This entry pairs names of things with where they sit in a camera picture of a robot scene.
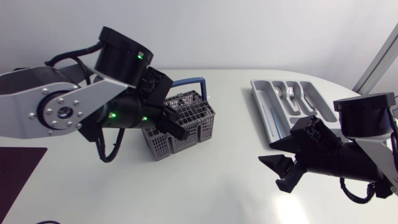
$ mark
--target white wall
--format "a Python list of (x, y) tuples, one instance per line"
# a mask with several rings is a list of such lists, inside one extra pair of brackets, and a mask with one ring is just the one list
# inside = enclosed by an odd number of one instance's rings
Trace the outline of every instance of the white wall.
[(271, 68), (352, 88), (397, 9), (396, 0), (1, 0), (0, 72), (91, 46), (109, 26), (151, 49), (159, 69)]

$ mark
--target black cable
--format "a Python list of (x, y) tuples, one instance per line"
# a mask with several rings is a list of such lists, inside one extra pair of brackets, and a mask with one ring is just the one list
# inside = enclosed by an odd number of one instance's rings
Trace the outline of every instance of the black cable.
[(39, 223), (36, 223), (36, 224), (61, 224), (61, 223), (56, 222), (56, 221), (52, 221), (52, 220), (47, 220), (47, 221), (42, 221), (42, 222), (39, 222)]
[(387, 109), (388, 117), (390, 119), (390, 124), (392, 128), (391, 133), (391, 146), (392, 146), (392, 157), (394, 158), (394, 164), (396, 166), (396, 170), (398, 172), (398, 147), (397, 147), (397, 139), (398, 139), (398, 127), (396, 123), (396, 119), (392, 114), (391, 108)]
[(74, 50), (71, 52), (67, 52), (67, 53), (63, 53), (60, 55), (55, 56), (54, 58), (52, 58), (51, 60), (49, 60), (48, 62), (44, 62), (44, 64), (46, 66), (50, 66), (50, 67), (54, 67), (54, 65), (66, 58), (72, 58), (72, 57), (79, 57), (79, 56), (83, 56), (83, 55), (88, 55), (91, 53), (96, 52), (97, 50), (101, 49), (104, 47), (104, 43), (102, 43), (101, 41), (98, 42), (96, 45), (88, 47), (86, 49), (81, 49), (81, 50)]
[(123, 135), (124, 135), (124, 128), (120, 128), (118, 138), (116, 139), (116, 143), (113, 144), (114, 148), (113, 148), (112, 152), (108, 156), (106, 156), (104, 134), (101, 132), (101, 134), (100, 134), (99, 138), (97, 139), (97, 141), (95, 142), (95, 144), (97, 145), (99, 158), (102, 161), (111, 162), (116, 157), (116, 155), (118, 154), (121, 142), (123, 140)]
[(80, 68), (83, 70), (83, 73), (85, 75), (86, 84), (90, 85), (91, 84), (90, 75), (88, 74), (86, 65), (78, 57), (71, 57), (70, 59), (74, 60), (75, 62), (77, 62), (77, 64), (79, 64)]
[(368, 188), (366, 189), (366, 198), (360, 198), (354, 194), (352, 194), (347, 188), (346, 188), (346, 184), (344, 183), (344, 178), (340, 178), (340, 187), (341, 189), (343, 189), (344, 194), (347, 195), (347, 197), (352, 200), (355, 203), (360, 203), (360, 204), (364, 204), (364, 203), (368, 203), (374, 196), (374, 183), (369, 183), (368, 184)]

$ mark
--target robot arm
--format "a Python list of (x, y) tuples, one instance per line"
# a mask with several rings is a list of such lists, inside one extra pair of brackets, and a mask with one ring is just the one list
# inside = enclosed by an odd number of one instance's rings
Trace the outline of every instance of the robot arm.
[[(100, 158), (115, 157), (125, 128), (157, 128), (177, 139), (189, 131), (177, 125), (178, 113), (164, 105), (173, 81), (149, 67), (152, 52), (104, 27), (100, 42), (64, 53), (47, 67), (23, 68), (0, 75), (0, 136), (20, 139), (61, 136), (78, 131), (97, 144)], [(79, 56), (101, 50), (95, 68)], [(78, 65), (57, 70), (66, 58)], [(90, 75), (95, 74), (94, 83)], [(82, 80), (87, 86), (80, 86)], [(104, 155), (102, 128), (119, 128), (111, 157)]]
[[(386, 198), (398, 195), (397, 126), (390, 107), (393, 93), (359, 96), (334, 102), (339, 111), (342, 133), (351, 142), (342, 142), (315, 116), (299, 119), (291, 135), (270, 144), (273, 149), (295, 154), (260, 156), (259, 160), (276, 172), (278, 188), (290, 193), (306, 172), (340, 178), (344, 193), (356, 203), (367, 203), (374, 194)], [(391, 151), (384, 143), (391, 138)], [(350, 193), (344, 179), (370, 182), (368, 196)]]

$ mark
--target green led light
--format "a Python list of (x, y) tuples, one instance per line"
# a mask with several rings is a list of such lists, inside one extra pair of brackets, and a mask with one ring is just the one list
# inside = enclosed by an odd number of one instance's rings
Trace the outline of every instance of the green led light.
[(116, 117), (116, 113), (109, 113), (109, 118), (115, 118)]

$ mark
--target screw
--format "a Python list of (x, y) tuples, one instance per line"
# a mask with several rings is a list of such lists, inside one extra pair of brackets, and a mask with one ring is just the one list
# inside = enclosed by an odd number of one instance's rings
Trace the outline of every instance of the screw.
[(34, 113), (29, 114), (29, 119), (35, 119), (35, 117), (36, 117), (36, 114), (34, 114)]
[(49, 89), (43, 88), (43, 89), (42, 89), (42, 93), (43, 93), (44, 95), (47, 95), (47, 94), (49, 93)]

